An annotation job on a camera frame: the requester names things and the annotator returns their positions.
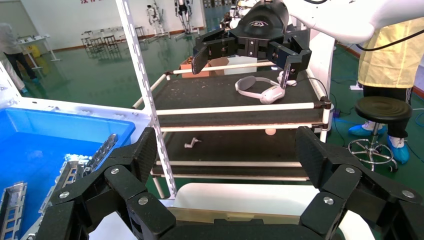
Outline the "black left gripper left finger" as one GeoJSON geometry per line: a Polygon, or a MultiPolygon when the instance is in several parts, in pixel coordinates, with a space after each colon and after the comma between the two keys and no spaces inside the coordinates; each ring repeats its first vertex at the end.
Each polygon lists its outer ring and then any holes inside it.
{"type": "Polygon", "coordinates": [[[136,143],[114,149],[99,169],[52,195],[36,238],[86,240],[106,216],[117,213],[137,239],[163,239],[176,218],[146,187],[157,152],[151,127],[136,143]]]}

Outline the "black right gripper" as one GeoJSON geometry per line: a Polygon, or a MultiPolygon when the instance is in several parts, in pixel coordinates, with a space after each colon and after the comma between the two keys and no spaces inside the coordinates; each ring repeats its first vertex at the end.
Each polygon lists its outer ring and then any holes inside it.
{"type": "Polygon", "coordinates": [[[266,58],[282,68],[282,89],[308,68],[312,51],[309,31],[287,32],[289,12],[282,1],[260,1],[237,27],[216,29],[196,38],[191,71],[199,74],[210,60],[232,55],[266,58]]]}

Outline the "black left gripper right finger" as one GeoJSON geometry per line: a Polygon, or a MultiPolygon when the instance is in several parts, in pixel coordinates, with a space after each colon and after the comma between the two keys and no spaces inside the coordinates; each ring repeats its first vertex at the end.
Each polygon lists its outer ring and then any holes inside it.
{"type": "Polygon", "coordinates": [[[295,133],[295,154],[318,189],[299,224],[330,239],[347,212],[359,215],[384,240],[424,237],[424,199],[360,163],[347,149],[324,143],[305,126],[295,133]]]}

